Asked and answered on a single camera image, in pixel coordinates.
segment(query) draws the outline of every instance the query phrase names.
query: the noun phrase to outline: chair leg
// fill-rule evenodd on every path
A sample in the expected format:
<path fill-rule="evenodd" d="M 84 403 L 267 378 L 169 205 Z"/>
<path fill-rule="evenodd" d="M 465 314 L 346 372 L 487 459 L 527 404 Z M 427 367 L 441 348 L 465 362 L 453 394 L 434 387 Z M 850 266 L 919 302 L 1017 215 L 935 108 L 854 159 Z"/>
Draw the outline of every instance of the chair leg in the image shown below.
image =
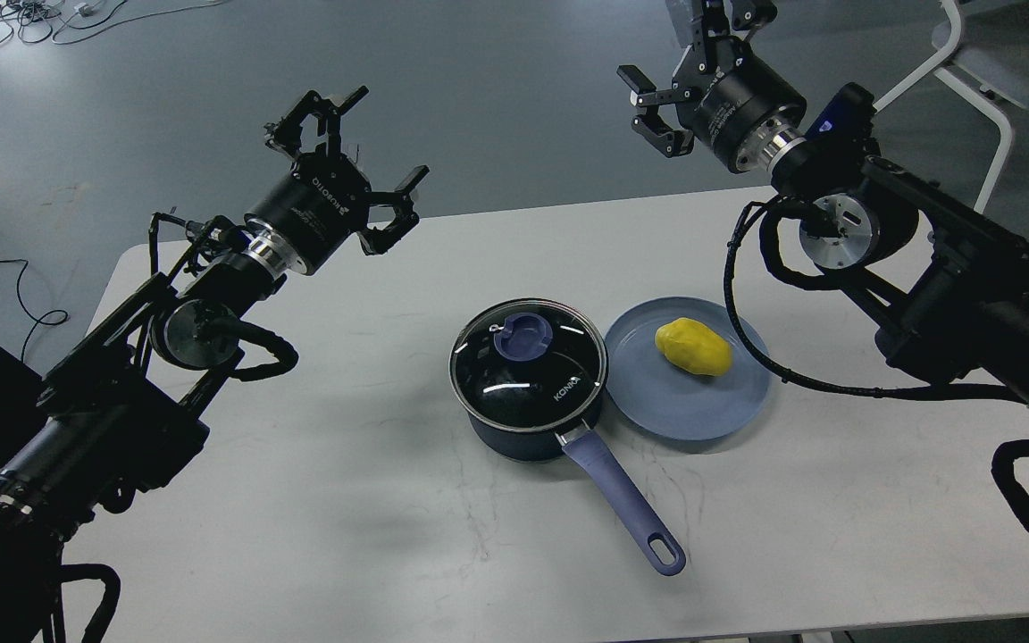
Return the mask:
<path fill-rule="evenodd" d="M 948 24 L 951 24 L 951 34 L 949 34 L 947 42 L 944 43 L 944 47 L 939 47 L 938 51 L 931 53 L 930 58 L 920 63 L 919 67 L 908 74 L 907 78 L 897 82 L 893 88 L 890 88 L 879 101 L 876 101 L 877 113 L 884 107 L 891 105 L 891 101 L 895 101 L 895 99 L 901 97 L 903 92 L 911 90 L 913 84 L 917 84 L 917 82 L 923 80 L 928 73 L 934 71 L 939 65 L 947 65 L 947 62 L 951 60 L 951 55 L 955 53 L 955 50 L 959 48 L 959 41 L 963 39 L 963 13 L 959 12 L 959 5 L 956 4 L 956 0 L 941 0 L 939 4 L 944 5 L 944 12 L 947 13 Z"/>
<path fill-rule="evenodd" d="M 999 127 L 999 146 L 995 150 L 995 158 L 992 158 L 992 167 L 987 171 L 987 179 L 984 179 L 984 186 L 979 190 L 979 199 L 975 200 L 974 211 L 983 214 L 987 208 L 987 201 L 992 198 L 995 191 L 995 184 L 998 183 L 999 175 L 1003 174 L 1003 168 L 1007 164 L 1007 157 L 1012 154 L 1014 144 L 1014 128 L 1008 120 L 1007 114 L 1003 113 L 995 103 L 988 101 L 983 94 L 972 90 L 966 82 L 959 80 L 951 70 L 939 68 L 935 70 L 935 78 L 939 78 L 944 84 L 950 86 L 960 98 L 971 103 L 972 107 L 980 110 L 986 117 L 991 118 L 995 126 Z"/>

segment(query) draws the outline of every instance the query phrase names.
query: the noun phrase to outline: blue plate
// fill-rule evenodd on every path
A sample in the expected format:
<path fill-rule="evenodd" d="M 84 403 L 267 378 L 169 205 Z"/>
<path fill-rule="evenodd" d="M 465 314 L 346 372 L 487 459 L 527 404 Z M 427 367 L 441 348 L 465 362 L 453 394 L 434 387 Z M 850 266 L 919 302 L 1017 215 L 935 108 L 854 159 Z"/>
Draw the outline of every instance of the blue plate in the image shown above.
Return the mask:
<path fill-rule="evenodd" d="M 658 347 L 658 328 L 678 317 L 697 319 L 733 347 L 733 367 L 723 376 L 678 369 Z M 748 338 L 768 354 L 765 342 L 741 319 Z M 702 442 L 737 431 L 756 417 L 769 397 L 772 374 L 741 346 L 722 306 L 694 297 L 662 297 L 626 311 L 606 333 L 606 390 L 622 415 L 654 435 Z"/>

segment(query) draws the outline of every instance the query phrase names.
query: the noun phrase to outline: saucepan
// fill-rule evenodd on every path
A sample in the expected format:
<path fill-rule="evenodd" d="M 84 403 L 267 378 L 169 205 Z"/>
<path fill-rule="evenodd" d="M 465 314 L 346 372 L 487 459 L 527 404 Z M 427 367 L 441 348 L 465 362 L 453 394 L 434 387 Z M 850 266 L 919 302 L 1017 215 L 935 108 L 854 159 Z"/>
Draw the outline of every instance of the saucepan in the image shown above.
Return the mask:
<path fill-rule="evenodd" d="M 592 428 L 608 363 L 603 337 L 577 310 L 518 298 L 483 311 L 463 328 L 450 354 L 450 379 L 484 443 L 528 463 L 570 457 L 653 569 L 674 575 L 685 567 L 685 552 Z"/>

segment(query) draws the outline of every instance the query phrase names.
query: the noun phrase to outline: white table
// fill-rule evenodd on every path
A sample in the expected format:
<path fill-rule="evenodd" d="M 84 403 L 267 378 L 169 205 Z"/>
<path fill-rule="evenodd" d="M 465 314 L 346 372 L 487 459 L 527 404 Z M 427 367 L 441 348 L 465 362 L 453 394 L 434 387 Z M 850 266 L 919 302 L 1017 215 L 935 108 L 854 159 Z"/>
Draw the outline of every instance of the white table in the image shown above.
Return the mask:
<path fill-rule="evenodd" d="M 1029 436 L 1018 405 L 777 384 L 706 453 L 660 446 L 609 407 L 601 434 L 688 552 L 672 578 L 577 465 L 514 463 L 470 430 L 447 362 L 474 314 L 545 296 L 605 330 L 648 298 L 719 301 L 736 213 L 768 195 L 429 219 L 388 255 L 349 241 L 315 277 L 291 277 L 248 319 L 297 347 L 293 373 L 229 384 L 204 416 L 205 451 L 68 545 L 70 562 L 121 574 L 107 640 L 675 640 L 1029 614 L 1029 536 L 989 473 L 998 443 Z M 917 237 L 886 267 L 899 284 L 926 260 Z M 99 313 L 144 276 L 133 248 Z M 796 369 L 911 383 L 845 297 L 777 284 L 755 245 L 738 303 Z M 192 374 L 154 379 L 179 394 Z M 68 593 L 71 627 L 97 599 Z"/>

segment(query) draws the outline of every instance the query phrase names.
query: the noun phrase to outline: blue handle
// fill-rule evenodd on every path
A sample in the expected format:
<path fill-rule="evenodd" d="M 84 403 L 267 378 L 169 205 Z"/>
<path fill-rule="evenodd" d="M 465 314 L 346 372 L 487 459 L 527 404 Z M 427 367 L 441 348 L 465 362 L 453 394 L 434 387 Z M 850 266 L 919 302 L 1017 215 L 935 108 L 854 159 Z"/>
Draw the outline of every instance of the blue handle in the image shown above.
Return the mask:
<path fill-rule="evenodd" d="M 587 431 L 584 435 L 564 443 L 563 452 L 590 473 L 613 512 L 617 513 L 630 536 L 633 536 L 633 541 L 637 542 L 641 552 L 646 555 L 649 565 L 658 573 L 674 575 L 685 567 L 685 552 L 681 545 L 677 544 L 674 535 L 666 529 L 653 507 L 641 496 L 637 486 L 626 475 L 622 465 L 613 459 L 613 454 L 596 432 Z M 673 562 L 663 563 L 658 557 L 653 541 L 659 540 L 673 555 Z"/>

